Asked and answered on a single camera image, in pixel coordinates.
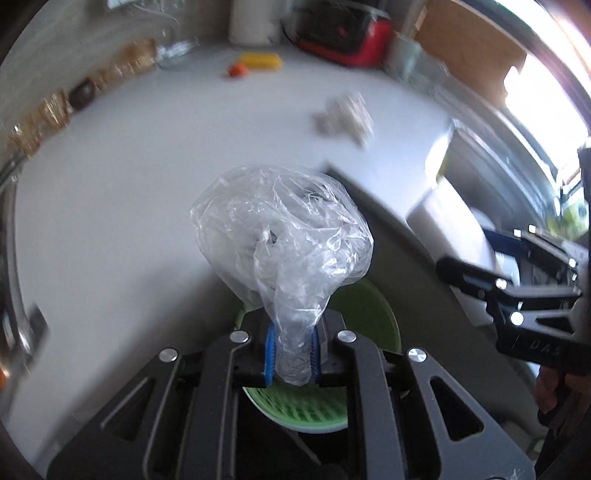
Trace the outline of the person's right hand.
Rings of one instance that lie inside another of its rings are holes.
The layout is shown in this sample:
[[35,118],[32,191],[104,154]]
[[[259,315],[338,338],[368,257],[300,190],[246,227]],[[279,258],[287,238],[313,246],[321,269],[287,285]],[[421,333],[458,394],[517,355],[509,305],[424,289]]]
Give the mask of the person's right hand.
[[549,426],[572,393],[589,400],[590,376],[562,375],[557,370],[541,366],[534,387],[540,424]]

